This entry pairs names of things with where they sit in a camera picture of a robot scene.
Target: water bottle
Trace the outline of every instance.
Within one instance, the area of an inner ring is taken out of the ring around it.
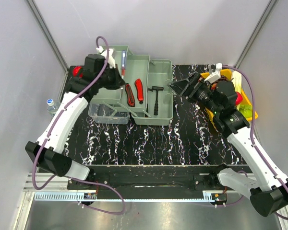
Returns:
[[[59,109],[61,103],[58,101],[54,101],[52,99],[48,99],[47,100],[47,104],[48,104],[48,113],[50,113],[50,115],[52,117],[54,117],[54,115],[56,114],[57,110]]]

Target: white plastic part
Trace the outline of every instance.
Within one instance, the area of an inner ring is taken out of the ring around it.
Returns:
[[[217,177],[223,186],[232,188],[248,199],[250,199],[251,196],[250,189],[259,187],[256,180],[248,178],[244,174],[239,174],[230,168],[220,171]]]
[[[89,172],[90,170],[88,167],[72,161],[72,165],[65,176],[84,181],[87,178]]]
[[[107,57],[107,50],[104,50],[103,47],[98,47],[96,50],[100,53],[100,55],[104,56],[105,58]],[[113,58],[113,52],[114,49],[109,49],[109,60],[108,63],[110,65],[110,69],[115,69],[115,60]]]
[[[77,94],[73,92],[68,92],[64,94],[62,103],[56,112],[55,116],[52,118],[50,124],[48,125],[47,129],[44,133],[37,139],[39,143],[43,143],[45,139],[47,139],[47,134],[50,130],[50,127],[60,111],[64,109],[64,106],[76,96]],[[77,98],[73,103],[69,105],[67,110],[61,115],[58,122],[54,126],[51,135],[49,137],[49,141],[47,141],[45,148],[49,149],[50,147],[53,148],[54,152],[62,153],[64,150],[65,141],[69,132],[71,131],[73,125],[75,124],[76,120],[80,113],[87,107],[88,102],[87,100],[82,98]]]
[[[256,177],[260,189],[265,191],[272,190],[272,186],[280,187],[281,183],[274,177],[272,172],[269,170],[265,162],[261,159],[256,149],[253,147],[250,140],[250,128],[244,127],[239,129],[237,134],[231,134],[227,138],[229,143],[233,144],[235,148],[239,151],[241,156],[245,159],[251,171]],[[280,178],[284,183],[288,178],[271,160],[268,154],[265,152],[263,147],[254,137],[255,144],[259,148],[260,152],[264,155],[269,164],[277,173],[277,177]]]
[[[205,81],[208,81],[210,83],[215,82],[216,80],[221,78],[220,70],[222,69],[222,63],[216,64],[216,70],[212,72],[211,65],[208,66],[209,68],[209,76],[205,79]]]

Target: black and white marble surface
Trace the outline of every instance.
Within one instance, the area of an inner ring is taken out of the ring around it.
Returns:
[[[207,65],[173,65],[180,80]],[[217,133],[203,107],[174,97],[174,117],[168,126],[96,124],[82,112],[70,132],[65,155],[81,164],[245,164],[241,155]]]

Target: red object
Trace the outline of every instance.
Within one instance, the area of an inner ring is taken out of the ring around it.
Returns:
[[[138,100],[139,100],[140,104],[143,104],[144,96],[143,96],[143,85],[142,85],[141,79],[135,80],[134,85],[135,85],[136,90],[138,92]]]
[[[132,93],[132,89],[131,89],[130,84],[126,83],[126,85],[125,85],[125,91],[126,91],[126,93],[127,93],[127,104],[128,104],[130,107],[135,107],[134,95],[133,95],[133,93]]]
[[[81,66],[76,66],[76,67],[73,68],[73,70],[72,70],[72,75],[73,75],[74,77],[77,76],[79,70],[81,70],[81,69],[82,69]],[[81,78],[81,77],[83,77],[83,73],[80,73],[80,74],[79,74],[79,78]]]
[[[242,102],[243,98],[239,92],[236,92],[236,93],[237,93],[237,99],[236,99],[236,106],[237,106],[238,104]]]

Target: clear plastic bin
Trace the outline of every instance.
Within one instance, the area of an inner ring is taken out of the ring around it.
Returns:
[[[98,124],[126,125],[129,122],[129,112],[117,112],[104,104],[90,103],[88,115]]]

